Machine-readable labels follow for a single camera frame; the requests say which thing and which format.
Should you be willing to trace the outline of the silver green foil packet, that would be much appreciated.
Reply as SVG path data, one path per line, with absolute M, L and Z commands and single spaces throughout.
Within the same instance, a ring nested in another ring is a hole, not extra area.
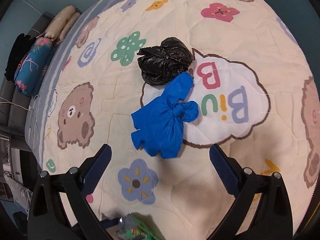
M 145 223 L 137 213 L 129 213 L 118 220 L 117 239 L 146 239 L 161 240 Z

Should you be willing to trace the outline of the small black plastic bag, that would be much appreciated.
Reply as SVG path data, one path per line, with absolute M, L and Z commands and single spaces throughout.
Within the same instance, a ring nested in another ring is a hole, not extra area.
M 151 86 L 169 83 L 193 61 L 190 50 L 176 37 L 164 39 L 159 46 L 141 48 L 137 55 L 142 78 Z

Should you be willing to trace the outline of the cartoon bear quilted blanket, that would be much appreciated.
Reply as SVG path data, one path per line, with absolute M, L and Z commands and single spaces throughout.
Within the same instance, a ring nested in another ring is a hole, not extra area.
M 205 239 L 234 199 L 210 163 L 218 144 L 283 175 L 297 232 L 319 174 L 319 99 L 264 0 L 124 0 L 73 37 L 45 81 L 38 152 L 57 174 L 111 146 L 89 198 L 99 218 L 134 212 L 164 239 Z

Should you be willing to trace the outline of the folded blue floral quilt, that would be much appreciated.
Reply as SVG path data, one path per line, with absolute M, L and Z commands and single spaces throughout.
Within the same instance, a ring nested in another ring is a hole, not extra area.
M 21 94 L 38 94 L 54 53 L 52 39 L 39 37 L 35 41 L 15 73 L 14 83 Z

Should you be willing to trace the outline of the folded beige quilt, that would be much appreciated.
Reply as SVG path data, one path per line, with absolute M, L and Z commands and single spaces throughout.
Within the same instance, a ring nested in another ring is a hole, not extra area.
M 72 5 L 63 8 L 44 31 L 44 37 L 61 43 L 79 17 L 80 13 Z

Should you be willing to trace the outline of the black clothing pile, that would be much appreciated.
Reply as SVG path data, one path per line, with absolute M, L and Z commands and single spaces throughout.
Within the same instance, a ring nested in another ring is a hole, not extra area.
M 7 67 L 5 69 L 4 76 L 7 81 L 14 81 L 14 75 L 19 63 L 31 49 L 35 41 L 36 37 L 31 38 L 30 35 L 25 35 L 24 33 L 18 35 L 10 51 Z

